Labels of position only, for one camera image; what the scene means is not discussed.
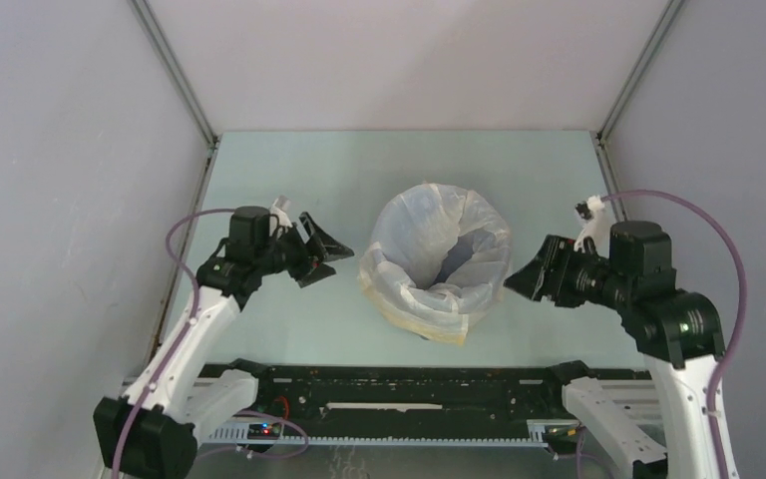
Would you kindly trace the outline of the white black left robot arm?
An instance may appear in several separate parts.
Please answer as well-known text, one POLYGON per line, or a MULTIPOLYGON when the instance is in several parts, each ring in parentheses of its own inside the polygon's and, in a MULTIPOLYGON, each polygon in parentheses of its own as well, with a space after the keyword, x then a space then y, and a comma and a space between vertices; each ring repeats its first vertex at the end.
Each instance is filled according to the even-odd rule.
POLYGON ((194 385, 219 337, 241 314, 265 277, 287 273, 307 287, 335 275, 332 263, 353 250, 309 213, 292 221, 280 203, 225 209, 228 233, 197 269, 177 255, 191 295, 170 337, 117 398, 104 397, 93 421, 113 478, 185 478, 203 443, 232 416, 263 415, 274 387, 249 372, 225 371, 201 392, 194 385))

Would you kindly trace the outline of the translucent yellowish trash bag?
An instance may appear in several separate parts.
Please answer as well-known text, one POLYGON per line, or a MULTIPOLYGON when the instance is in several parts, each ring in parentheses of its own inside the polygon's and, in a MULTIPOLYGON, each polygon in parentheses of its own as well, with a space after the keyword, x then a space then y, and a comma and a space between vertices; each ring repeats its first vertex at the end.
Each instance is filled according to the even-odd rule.
POLYGON ((392 325, 461 345, 500 300, 512 243, 509 224, 483 196, 425 183, 385 205, 358 281, 392 325))

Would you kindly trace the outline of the corner aluminium post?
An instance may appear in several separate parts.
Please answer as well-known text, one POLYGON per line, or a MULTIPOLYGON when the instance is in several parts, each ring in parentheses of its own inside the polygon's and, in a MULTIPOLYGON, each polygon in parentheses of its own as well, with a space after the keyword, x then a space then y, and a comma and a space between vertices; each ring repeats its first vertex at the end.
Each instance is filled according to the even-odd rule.
POLYGON ((608 141, 614 132, 623 112, 632 100, 633 95, 653 64, 662 45, 666 41, 669 32, 686 4, 687 1, 685 0, 668 0, 665 3, 665 6, 645 41, 641 52, 630 69, 627 78, 597 132, 597 137, 603 144, 608 141))
POLYGON ((129 0, 138 23, 147 35, 173 87, 181 98, 196 128, 209 149, 214 149, 218 135, 207 119, 205 110, 190 82, 183 65, 166 35, 152 4, 147 0, 129 0))

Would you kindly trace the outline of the left corner aluminium post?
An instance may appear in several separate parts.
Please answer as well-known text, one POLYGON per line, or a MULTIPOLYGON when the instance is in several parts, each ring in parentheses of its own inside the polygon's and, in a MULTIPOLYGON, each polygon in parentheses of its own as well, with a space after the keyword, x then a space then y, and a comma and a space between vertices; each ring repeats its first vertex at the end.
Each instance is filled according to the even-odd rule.
POLYGON ((152 4, 147 0, 129 0, 138 23, 147 35, 173 87, 181 98, 196 128, 209 149, 214 149, 218 135, 207 119, 205 110, 190 82, 183 65, 166 35, 152 4))

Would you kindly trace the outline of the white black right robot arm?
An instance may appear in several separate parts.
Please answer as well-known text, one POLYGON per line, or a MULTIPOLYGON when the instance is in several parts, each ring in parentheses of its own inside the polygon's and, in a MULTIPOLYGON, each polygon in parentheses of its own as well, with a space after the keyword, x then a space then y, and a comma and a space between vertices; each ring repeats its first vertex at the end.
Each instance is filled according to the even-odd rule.
POLYGON ((585 303, 616 312, 644 359, 656 392, 664 444, 642 431, 589 376, 545 384, 540 402, 554 417, 573 415, 626 478, 735 478, 720 384, 725 353, 720 316, 706 296, 680 289, 670 236, 656 223, 611 226, 609 254, 546 236, 506 288, 556 307, 585 303))

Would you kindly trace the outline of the right corner aluminium post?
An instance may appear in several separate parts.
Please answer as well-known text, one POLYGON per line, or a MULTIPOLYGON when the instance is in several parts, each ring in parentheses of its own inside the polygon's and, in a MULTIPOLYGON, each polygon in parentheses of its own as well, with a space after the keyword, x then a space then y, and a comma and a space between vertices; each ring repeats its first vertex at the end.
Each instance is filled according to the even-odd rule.
POLYGON ((623 112, 632 100, 633 95, 653 64, 662 45, 666 41, 669 32, 686 4, 687 1, 685 0, 668 0, 665 3, 665 6, 645 41, 641 52, 630 69, 627 78, 597 132, 597 137, 603 144, 608 141, 614 132, 623 112))

